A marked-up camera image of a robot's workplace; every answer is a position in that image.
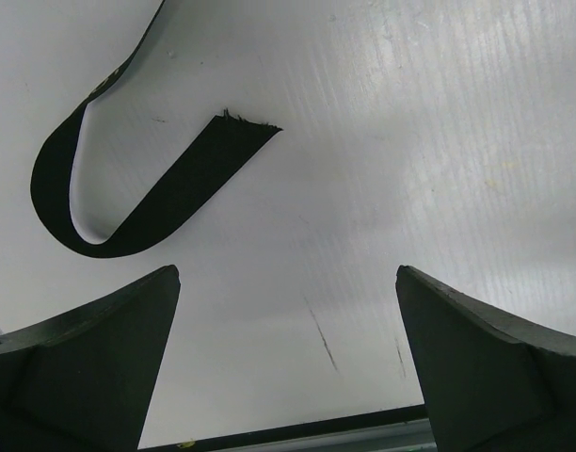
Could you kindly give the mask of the black ribbon with gold lettering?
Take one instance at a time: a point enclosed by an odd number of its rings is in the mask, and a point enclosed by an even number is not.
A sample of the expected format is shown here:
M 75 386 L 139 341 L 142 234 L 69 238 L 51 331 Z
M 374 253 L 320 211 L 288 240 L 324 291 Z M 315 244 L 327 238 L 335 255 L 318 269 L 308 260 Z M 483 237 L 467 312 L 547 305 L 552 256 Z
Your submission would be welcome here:
M 165 240 L 280 132 L 229 112 L 214 116 L 108 239 L 87 242 L 73 224 L 70 198 L 83 119 L 88 105 L 121 79 L 134 58 L 129 55 L 45 139 L 32 169 L 30 197 L 40 222 L 63 246 L 89 258 L 130 256 Z

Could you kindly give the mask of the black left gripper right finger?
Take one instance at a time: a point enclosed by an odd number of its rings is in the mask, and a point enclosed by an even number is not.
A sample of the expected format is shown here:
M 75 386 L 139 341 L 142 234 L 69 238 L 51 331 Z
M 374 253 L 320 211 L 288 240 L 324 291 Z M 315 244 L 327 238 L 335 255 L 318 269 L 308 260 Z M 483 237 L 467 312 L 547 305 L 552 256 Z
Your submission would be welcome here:
M 576 451 L 576 336 L 413 266 L 395 284 L 440 451 Z

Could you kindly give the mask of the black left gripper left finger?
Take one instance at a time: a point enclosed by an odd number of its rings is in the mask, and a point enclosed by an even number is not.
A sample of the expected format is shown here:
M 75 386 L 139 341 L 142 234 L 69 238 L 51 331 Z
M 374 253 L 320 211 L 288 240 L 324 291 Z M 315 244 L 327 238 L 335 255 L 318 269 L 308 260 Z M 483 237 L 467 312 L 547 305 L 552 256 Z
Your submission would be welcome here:
M 0 451 L 135 451 L 180 295 L 163 266 L 0 335 Z

